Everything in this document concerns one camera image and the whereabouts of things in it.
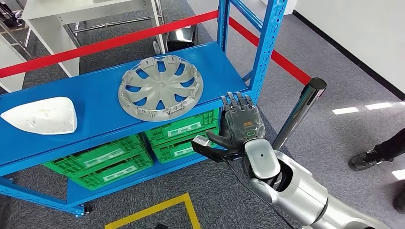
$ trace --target shelf caster wheel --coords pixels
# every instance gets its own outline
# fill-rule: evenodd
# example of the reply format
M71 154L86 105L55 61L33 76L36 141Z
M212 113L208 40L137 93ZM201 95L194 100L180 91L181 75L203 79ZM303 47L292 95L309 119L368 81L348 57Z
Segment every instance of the shelf caster wheel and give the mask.
M92 202L85 203L85 212L82 215L88 215L94 210L94 204Z

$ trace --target black glove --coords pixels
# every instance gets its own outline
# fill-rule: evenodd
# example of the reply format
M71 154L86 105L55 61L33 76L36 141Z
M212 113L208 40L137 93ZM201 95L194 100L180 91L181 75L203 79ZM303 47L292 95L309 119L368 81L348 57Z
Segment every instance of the black glove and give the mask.
M230 104L225 96L221 97L224 108L221 113L220 135L215 135L211 130L206 132L212 142L228 150L241 150L245 142L264 138L266 133L259 110L253 105L250 96L243 98L240 92L235 94L237 100L228 92Z

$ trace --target yellow floor tape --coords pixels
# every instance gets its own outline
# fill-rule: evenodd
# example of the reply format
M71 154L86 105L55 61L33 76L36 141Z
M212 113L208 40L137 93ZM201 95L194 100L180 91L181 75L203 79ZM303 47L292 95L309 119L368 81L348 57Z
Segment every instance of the yellow floor tape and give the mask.
M143 217L152 215L153 213L156 213L158 211L162 211L163 209L170 208L171 206L174 206L176 204L180 204L184 202L186 205L187 213L189 214L191 225L193 229L201 229L200 223L198 222L197 215L195 214L194 207L192 206L192 202L190 199L189 193L185 193L181 196L175 197L173 199L169 199L165 202L162 202L160 204L154 205L150 208L144 209L142 211L139 211L137 213L134 213L132 215L129 215L125 218L119 219L115 222L107 224L104 228L105 229L117 229L119 227L122 227L126 224L129 224L131 222L134 222L138 219L141 219Z

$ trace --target black pants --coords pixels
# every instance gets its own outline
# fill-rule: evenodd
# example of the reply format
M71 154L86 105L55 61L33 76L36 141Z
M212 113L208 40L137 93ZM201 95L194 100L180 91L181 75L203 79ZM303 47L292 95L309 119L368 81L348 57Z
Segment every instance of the black pants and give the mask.
M376 145L374 150L386 161L392 161L395 157L405 153L405 128L389 140Z

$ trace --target red barrier tape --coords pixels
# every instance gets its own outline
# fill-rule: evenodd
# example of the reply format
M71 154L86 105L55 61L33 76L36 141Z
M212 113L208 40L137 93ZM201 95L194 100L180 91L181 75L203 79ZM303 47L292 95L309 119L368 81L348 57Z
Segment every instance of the red barrier tape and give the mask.
M214 10L208 13L196 15L193 17L181 19L168 24L164 24L158 27L153 27L145 29L138 32L133 32L120 37L115 37L102 42L97 42L89 45L79 47L77 49L68 50L65 52L60 52L54 55L44 56L41 58L33 59L28 62L16 64L13 66L5 67L0 69L0 79L6 76L23 73L38 68L43 68L52 64L67 61L81 56L90 55L103 50L118 47L124 44L129 44L136 42L148 37L153 37L158 34L170 32L185 26L194 25L204 21L208 21L218 17L218 11Z
M229 18L229 25L256 47L259 45L259 38L256 37L256 35L254 35L251 31L243 27L243 25L235 21L235 19L232 17ZM273 50L273 53L271 53L271 59L302 84L306 85L311 80L309 75L287 60L287 58L282 56L280 53L276 52L276 50Z

